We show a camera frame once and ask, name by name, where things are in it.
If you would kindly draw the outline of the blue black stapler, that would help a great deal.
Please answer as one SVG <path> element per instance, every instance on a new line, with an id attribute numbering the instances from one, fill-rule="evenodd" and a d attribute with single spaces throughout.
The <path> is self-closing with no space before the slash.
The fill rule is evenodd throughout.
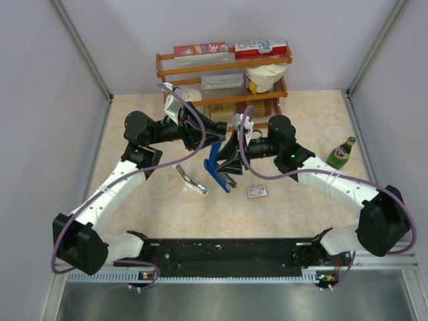
<path id="1" fill-rule="evenodd" d="M 236 188 L 237 183 L 227 173 L 217 172 L 219 168 L 217 156 L 220 147 L 221 142 L 217 142 L 211 146 L 209 157 L 204 160 L 204 168 L 226 193 L 230 193 L 232 189 Z"/>

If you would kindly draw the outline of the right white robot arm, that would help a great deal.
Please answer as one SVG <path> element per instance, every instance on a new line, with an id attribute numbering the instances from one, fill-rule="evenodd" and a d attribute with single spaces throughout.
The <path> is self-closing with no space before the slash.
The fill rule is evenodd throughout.
<path id="1" fill-rule="evenodd" d="M 337 254 L 365 250 L 383 257 L 411 229 L 398 189 L 384 189 L 367 181 L 349 179 L 296 141 L 296 129 L 283 115 L 272 116 L 267 136 L 252 138 L 253 124 L 242 115 L 234 117 L 235 128 L 225 145 L 211 148 L 205 168 L 226 191 L 236 186 L 232 175 L 240 175 L 253 159 L 272 157 L 279 172 L 322 191 L 351 211 L 358 222 L 340 229 L 327 229 L 317 236 L 312 257 L 322 265 Z"/>

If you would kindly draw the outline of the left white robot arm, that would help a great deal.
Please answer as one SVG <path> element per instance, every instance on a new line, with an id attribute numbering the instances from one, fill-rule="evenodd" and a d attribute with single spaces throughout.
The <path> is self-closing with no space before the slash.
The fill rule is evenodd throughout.
<path id="1" fill-rule="evenodd" d="M 162 120 L 153 120 L 139 110 L 131 112 L 124 120 L 124 128 L 128 144 L 112 173 L 87 201 L 53 221 L 51 270 L 55 274 L 60 273 L 56 268 L 58 259 L 89 276 L 105 263 L 126 259 L 137 265 L 148 263 L 152 250 L 144 244 L 142 233 L 129 231 L 103 240 L 104 228 L 131 192 L 162 167 L 163 153 L 153 144 L 181 140 L 195 154 L 223 142 L 227 123 L 212 121 L 188 102 Z"/>

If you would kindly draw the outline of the tan cardboard box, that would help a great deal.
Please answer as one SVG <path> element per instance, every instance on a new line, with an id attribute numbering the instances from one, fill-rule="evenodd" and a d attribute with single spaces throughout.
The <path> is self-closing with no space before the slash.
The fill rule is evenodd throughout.
<path id="1" fill-rule="evenodd" d="M 229 122 L 235 114 L 235 104 L 224 102 L 209 105 L 210 119 L 214 122 Z"/>

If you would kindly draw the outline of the small white paper roll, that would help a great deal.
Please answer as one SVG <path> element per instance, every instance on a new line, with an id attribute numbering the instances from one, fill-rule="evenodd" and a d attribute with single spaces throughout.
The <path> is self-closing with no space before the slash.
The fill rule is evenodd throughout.
<path id="1" fill-rule="evenodd" d="M 185 92 L 185 101 L 198 102 L 202 100 L 202 93 L 194 88 L 183 88 Z"/>

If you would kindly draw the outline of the small staple box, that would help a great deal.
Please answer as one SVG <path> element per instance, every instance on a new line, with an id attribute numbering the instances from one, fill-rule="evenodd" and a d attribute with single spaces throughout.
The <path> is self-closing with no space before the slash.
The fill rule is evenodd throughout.
<path id="1" fill-rule="evenodd" d="M 248 188 L 247 194 L 250 199 L 254 199 L 259 197 L 267 197 L 268 192 L 265 186 L 260 186 Z"/>

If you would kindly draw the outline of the brown brick-pattern box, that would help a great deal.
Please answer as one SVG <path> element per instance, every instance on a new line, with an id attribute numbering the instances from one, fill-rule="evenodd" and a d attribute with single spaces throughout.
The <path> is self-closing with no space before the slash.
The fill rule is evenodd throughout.
<path id="1" fill-rule="evenodd" d="M 248 106 L 253 107 L 253 111 L 249 113 L 253 117 L 269 116 L 272 113 L 272 101 L 270 99 L 236 102 L 235 112 L 243 114 Z"/>

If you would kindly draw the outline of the wooden three-tier shelf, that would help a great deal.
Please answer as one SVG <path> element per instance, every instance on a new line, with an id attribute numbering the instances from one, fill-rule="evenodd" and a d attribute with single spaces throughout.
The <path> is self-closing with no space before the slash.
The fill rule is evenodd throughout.
<path id="1" fill-rule="evenodd" d="M 268 126 L 268 118 L 282 114 L 281 99 L 288 96 L 288 88 L 281 74 L 272 87 L 258 92 L 247 78 L 250 68 L 270 65 L 287 66 L 292 63 L 290 49 L 276 57 L 235 60 L 235 49 L 229 48 L 228 62 L 208 62 L 197 66 L 164 68 L 173 54 L 156 54 L 156 76 L 184 92 L 185 100 L 191 101 L 205 116 L 231 122 L 235 113 L 242 113 L 250 104 L 254 105 L 255 128 Z"/>

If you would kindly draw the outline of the clear plastic box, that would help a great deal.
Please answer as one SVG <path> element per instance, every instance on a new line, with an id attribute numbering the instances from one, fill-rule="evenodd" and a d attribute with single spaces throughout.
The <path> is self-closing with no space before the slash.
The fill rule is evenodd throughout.
<path id="1" fill-rule="evenodd" d="M 202 99 L 239 96 L 243 92 L 243 81 L 242 73 L 202 76 Z"/>

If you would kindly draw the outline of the red foil wrap box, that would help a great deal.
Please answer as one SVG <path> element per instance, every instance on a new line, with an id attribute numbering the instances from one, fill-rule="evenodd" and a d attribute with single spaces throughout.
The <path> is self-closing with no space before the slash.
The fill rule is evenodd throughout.
<path id="1" fill-rule="evenodd" d="M 227 60 L 229 46 L 226 41 L 181 45 L 174 47 L 173 59 L 177 64 L 193 64 Z"/>

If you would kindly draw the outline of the red white toothpaste box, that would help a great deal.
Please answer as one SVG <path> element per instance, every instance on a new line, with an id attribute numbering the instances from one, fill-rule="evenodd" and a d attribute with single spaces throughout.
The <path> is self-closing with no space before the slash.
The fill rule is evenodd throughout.
<path id="1" fill-rule="evenodd" d="M 266 58 L 286 54 L 288 42 L 286 40 L 262 40 L 236 43 L 234 53 L 236 60 Z"/>

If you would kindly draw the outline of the green glass bottle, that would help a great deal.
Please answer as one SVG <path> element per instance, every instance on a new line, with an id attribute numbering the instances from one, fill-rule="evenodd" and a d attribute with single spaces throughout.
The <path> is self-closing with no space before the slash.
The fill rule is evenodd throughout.
<path id="1" fill-rule="evenodd" d="M 340 170 L 348 162 L 352 147 L 356 143 L 356 138 L 349 136 L 345 142 L 334 148 L 326 159 L 326 164 L 334 169 Z"/>

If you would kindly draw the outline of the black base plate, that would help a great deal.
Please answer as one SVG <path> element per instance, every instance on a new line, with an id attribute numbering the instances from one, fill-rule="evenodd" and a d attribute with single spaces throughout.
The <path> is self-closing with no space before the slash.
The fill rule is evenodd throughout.
<path id="1" fill-rule="evenodd" d="M 165 278 L 263 278 L 301 276 L 311 266 L 334 269 L 344 259 L 311 238 L 170 238 L 147 239 L 138 257 L 114 265 L 136 261 L 153 263 Z"/>

